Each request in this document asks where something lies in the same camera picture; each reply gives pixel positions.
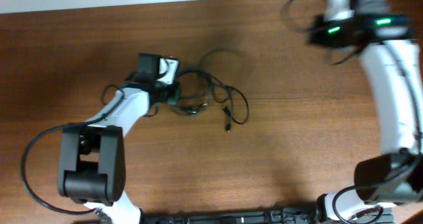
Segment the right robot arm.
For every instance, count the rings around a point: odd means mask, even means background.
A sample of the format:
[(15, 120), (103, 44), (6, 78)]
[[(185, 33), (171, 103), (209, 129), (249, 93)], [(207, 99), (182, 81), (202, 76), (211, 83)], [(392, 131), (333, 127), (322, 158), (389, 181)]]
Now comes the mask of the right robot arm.
[(409, 18), (387, 0), (327, 0), (310, 43), (353, 47), (369, 79), (381, 126), (380, 155), (356, 165), (351, 185), (318, 200), (320, 223), (355, 223), (422, 201), (422, 81)]

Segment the black cable silver plug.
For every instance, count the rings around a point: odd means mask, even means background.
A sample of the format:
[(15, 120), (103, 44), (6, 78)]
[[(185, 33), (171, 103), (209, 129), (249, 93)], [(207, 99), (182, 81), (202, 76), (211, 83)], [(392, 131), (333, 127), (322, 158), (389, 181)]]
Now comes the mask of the black cable silver plug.
[(198, 67), (234, 87), (243, 83), (250, 69), (246, 54), (229, 48), (212, 49), (200, 59)]

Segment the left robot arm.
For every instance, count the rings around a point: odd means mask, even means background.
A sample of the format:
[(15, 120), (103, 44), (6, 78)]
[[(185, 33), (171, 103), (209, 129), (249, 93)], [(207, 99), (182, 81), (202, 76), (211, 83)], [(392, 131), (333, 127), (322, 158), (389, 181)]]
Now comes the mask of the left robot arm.
[(63, 129), (61, 196), (104, 215), (109, 223), (142, 222), (142, 211), (124, 191), (124, 138), (152, 106), (178, 100), (178, 69), (175, 58), (140, 54), (137, 69), (116, 87), (114, 98), (98, 114)]

